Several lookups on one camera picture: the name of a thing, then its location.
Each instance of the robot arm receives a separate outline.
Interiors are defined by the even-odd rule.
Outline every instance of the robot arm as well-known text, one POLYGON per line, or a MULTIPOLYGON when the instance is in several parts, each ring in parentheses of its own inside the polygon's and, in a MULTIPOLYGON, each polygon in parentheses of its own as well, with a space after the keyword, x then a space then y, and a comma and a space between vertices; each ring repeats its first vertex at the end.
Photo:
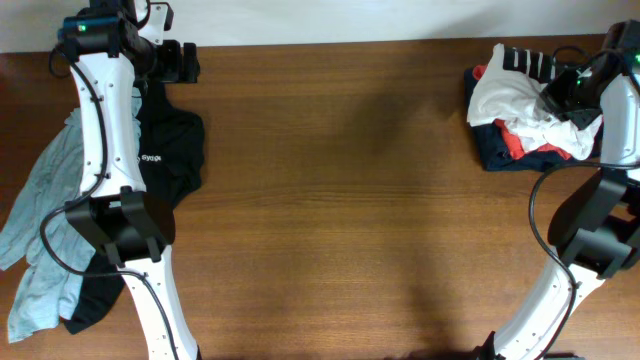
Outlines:
POLYGON ((80 98, 85 144, 80 192, 89 191, 96 184, 96 174, 106 167, 106 175, 90 200, 67 209, 65 215, 119 271, 144 276, 153 289, 168 324, 144 284, 124 276, 142 323, 149 358, 193 360, 200 359, 200 353, 182 314, 171 268, 173 211, 145 193, 130 111, 135 81, 197 79, 195 45, 185 44, 183 57, 177 41, 164 40, 172 19, 167 3, 144 0, 91 0, 89 8, 65 19, 59 32, 59 51, 75 64, 72 74, 80 98), (100 145, 103 140, 106 148, 100 145))
MULTIPOLYGON (((640 69, 635 63, 621 64, 623 57, 627 64, 636 60, 635 50, 625 49, 640 46, 637 34, 638 22, 614 25, 603 46, 602 59, 586 69, 566 70, 541 94, 540 104, 548 112, 573 121, 579 128, 604 115, 604 164, 634 165, 640 161, 640 93, 633 82, 633 78, 640 81, 640 69), (624 53, 619 56, 611 50, 624 53)), ((567 311, 574 311, 617 271, 637 263, 639 183, 638 169, 603 168, 561 205, 550 224, 548 240, 579 287, 572 289, 565 270, 550 259, 516 315, 476 349, 474 360, 541 358, 567 311), (626 205, 637 218, 624 221, 611 215, 619 204, 626 205), (569 309, 573 290, 575 303, 569 309)))

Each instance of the wood grain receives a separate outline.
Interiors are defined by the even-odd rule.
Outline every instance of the wood grain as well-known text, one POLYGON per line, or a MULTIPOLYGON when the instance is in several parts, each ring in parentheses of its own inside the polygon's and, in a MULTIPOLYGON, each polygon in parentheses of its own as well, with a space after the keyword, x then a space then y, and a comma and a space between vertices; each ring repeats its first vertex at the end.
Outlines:
MULTIPOLYGON (((486 173, 465 123, 462 73, 497 42, 597 50, 601 36, 200 49, 173 104, 206 126, 203 187, 177 209, 174 273, 205 359, 373 359, 469 350, 518 308, 545 261, 527 221, 538 174, 486 173)), ((0 223, 77 106, 45 54, 0 55, 0 223)), ((544 187, 543 230, 589 171, 544 187)), ((124 293, 76 335, 11 346, 26 265, 0 273, 0 358, 144 359, 124 293)), ((640 353, 638 269, 571 319, 555 349, 640 353)))

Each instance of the black cable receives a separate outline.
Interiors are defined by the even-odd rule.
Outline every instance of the black cable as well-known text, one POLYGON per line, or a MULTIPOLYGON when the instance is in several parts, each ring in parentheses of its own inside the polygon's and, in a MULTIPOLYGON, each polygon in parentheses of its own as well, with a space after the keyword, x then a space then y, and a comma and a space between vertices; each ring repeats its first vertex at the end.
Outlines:
POLYGON ((582 49, 582 48, 580 48, 578 46, 573 46, 573 45, 560 46, 559 48, 557 48, 553 52, 553 55, 551 55, 551 58, 553 59, 554 65, 562 66, 563 70, 571 70, 571 69, 575 70, 575 69, 578 69, 578 68, 580 68, 580 67, 585 65, 584 63, 581 64, 581 65, 578 65, 578 66, 570 66, 570 65, 565 65, 565 64, 559 64, 557 59, 556 59, 556 57, 558 56, 559 53, 561 53, 563 51, 567 51, 567 50, 571 50, 572 52, 576 52, 576 53, 582 55, 586 59, 586 62, 589 62, 593 58, 593 56, 591 56, 591 54, 589 54, 586 50, 584 50, 584 49, 582 49))
POLYGON ((140 30, 143 27, 145 27, 149 22, 150 17, 151 17, 151 0, 147 0, 147 15, 145 15, 142 20, 138 21, 138 23, 136 24, 136 28, 140 30))
POLYGON ((102 181, 107 177, 107 162, 108 162, 107 136, 106 136, 106 130, 105 130, 104 115, 102 113, 102 108, 100 107, 101 100, 98 98, 95 89, 91 86, 91 82, 89 81, 89 79, 87 79, 87 77, 82 72, 82 70, 80 70, 80 68, 75 63, 73 63, 72 61, 69 61, 67 56, 64 54, 62 50, 60 50, 59 47, 54 48, 54 50, 57 53, 59 53, 64 59, 67 60, 71 68, 76 72, 76 74, 78 74, 80 79, 82 79, 82 82, 85 84, 87 90, 91 94, 91 101, 96 107, 96 112, 98 114, 98 123, 100 125, 100 135, 101 135, 100 137, 101 137, 101 143, 102 143, 102 163, 100 164, 100 173, 96 175, 98 179, 88 191, 83 193, 82 196, 66 203, 64 206, 61 206, 52 210, 44 217, 44 219, 40 223, 40 237, 42 238, 42 245, 44 246, 47 253, 51 256, 53 261, 55 261, 56 264, 58 264, 60 267, 62 267, 63 269, 65 269, 71 274, 82 276, 83 278, 132 276, 140 280, 144 284, 144 286, 147 288, 147 290, 149 290, 149 294, 155 301, 156 306, 158 307, 158 311, 162 316, 162 320, 164 322, 164 326, 167 331, 167 337, 169 338, 169 344, 171 346, 171 351, 173 352, 173 357, 175 360, 179 360, 178 352, 176 350, 176 345, 173 338, 173 332, 171 331, 171 325, 169 323, 169 318, 167 317, 167 314, 164 310, 164 307, 162 306, 162 303, 160 302, 160 299, 158 298, 158 295, 153 290, 153 287, 151 286, 151 284, 149 283, 149 281, 146 279, 144 275, 138 274, 133 271, 119 271, 119 272, 111 272, 111 273, 88 273, 84 271, 79 271, 72 268, 67 263, 65 263, 62 259, 60 259, 58 255, 56 255, 55 251, 51 248, 51 244, 49 243, 49 239, 47 238, 47 233, 46 233, 47 225, 49 224, 49 222, 51 222, 53 218, 62 214, 66 210, 73 209, 76 206, 89 200, 91 195, 100 187, 100 185, 102 184, 102 181))

